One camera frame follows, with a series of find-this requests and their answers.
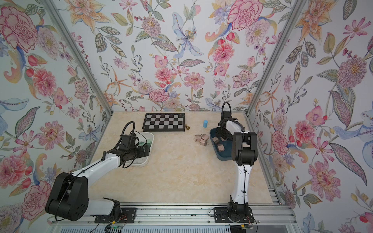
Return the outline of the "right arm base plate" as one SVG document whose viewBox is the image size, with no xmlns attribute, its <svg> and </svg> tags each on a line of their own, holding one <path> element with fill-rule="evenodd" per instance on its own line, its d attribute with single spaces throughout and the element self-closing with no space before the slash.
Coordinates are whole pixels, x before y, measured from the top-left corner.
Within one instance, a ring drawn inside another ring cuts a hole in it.
<svg viewBox="0 0 373 233">
<path fill-rule="evenodd" d="M 248 203 L 228 203 L 227 207 L 215 207 L 212 216 L 215 223 L 255 223 L 252 209 Z"/>
</svg>

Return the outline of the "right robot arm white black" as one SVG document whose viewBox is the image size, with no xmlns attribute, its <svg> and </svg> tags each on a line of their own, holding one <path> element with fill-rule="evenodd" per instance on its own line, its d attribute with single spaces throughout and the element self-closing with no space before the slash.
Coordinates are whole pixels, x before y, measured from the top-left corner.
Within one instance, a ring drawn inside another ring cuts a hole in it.
<svg viewBox="0 0 373 233">
<path fill-rule="evenodd" d="M 248 188 L 251 170 L 257 161 L 257 134 L 245 130 L 245 127 L 232 113 L 223 111 L 218 123 L 217 135 L 231 142 L 231 157 L 236 163 L 237 175 L 235 189 L 227 205 L 229 216 L 247 217 Z"/>
</svg>

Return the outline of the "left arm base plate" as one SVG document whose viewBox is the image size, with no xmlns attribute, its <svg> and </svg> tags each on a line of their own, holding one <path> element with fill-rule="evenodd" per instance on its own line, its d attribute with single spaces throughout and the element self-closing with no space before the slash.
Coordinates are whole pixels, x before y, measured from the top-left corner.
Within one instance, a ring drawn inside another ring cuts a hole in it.
<svg viewBox="0 0 373 233">
<path fill-rule="evenodd" d="M 108 216 L 96 216 L 94 223 L 100 224 L 127 224 L 134 223 L 137 209 L 133 207 L 114 206 L 114 210 Z"/>
</svg>

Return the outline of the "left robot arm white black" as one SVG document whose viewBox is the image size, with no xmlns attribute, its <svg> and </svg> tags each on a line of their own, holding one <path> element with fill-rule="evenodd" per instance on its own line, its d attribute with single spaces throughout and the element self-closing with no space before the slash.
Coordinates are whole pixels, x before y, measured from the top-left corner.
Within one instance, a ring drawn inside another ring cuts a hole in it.
<svg viewBox="0 0 373 233">
<path fill-rule="evenodd" d="M 110 198 L 100 200 L 89 197 L 89 188 L 112 170 L 122 167 L 126 162 L 148 157 L 151 147 L 148 142 L 140 143 L 136 134 L 121 136 L 115 147 L 104 151 L 101 159 L 73 173 L 59 174 L 52 186 L 45 211 L 57 221 L 77 221 L 84 216 L 102 216 L 118 221 L 122 210 L 120 202 Z"/>
</svg>

